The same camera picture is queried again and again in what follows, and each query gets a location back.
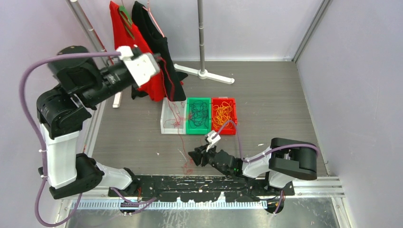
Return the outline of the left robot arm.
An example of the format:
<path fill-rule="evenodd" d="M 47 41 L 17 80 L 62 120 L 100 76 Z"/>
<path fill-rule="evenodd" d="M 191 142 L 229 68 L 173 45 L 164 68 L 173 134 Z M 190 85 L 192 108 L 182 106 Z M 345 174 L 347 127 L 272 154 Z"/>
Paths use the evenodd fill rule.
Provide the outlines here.
<path fill-rule="evenodd" d="M 58 84 L 41 94 L 36 103 L 39 131 L 46 147 L 45 162 L 38 171 L 56 200 L 101 186 L 126 196 L 138 192 L 139 184 L 130 169 L 108 167 L 76 151 L 84 122 L 92 116 L 90 110 L 136 85 L 127 61 L 142 57 L 141 51 L 131 48 L 128 57 L 116 55 L 113 65 L 98 68 L 95 57 L 107 56 L 105 52 L 90 53 L 83 46 L 72 46 L 46 62 Z"/>

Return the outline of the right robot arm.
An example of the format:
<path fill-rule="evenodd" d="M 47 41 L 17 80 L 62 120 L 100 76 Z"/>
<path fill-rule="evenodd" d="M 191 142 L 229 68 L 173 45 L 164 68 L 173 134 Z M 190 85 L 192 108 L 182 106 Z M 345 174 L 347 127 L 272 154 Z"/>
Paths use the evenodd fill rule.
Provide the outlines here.
<path fill-rule="evenodd" d="M 264 189 L 269 195 L 276 195 L 293 180 L 317 179 L 320 150 L 312 143 L 273 138 L 263 152 L 243 159 L 216 148 L 208 143 L 196 147 L 188 155 L 195 165 L 204 167 L 208 164 L 226 177 L 252 180 L 266 174 Z"/>

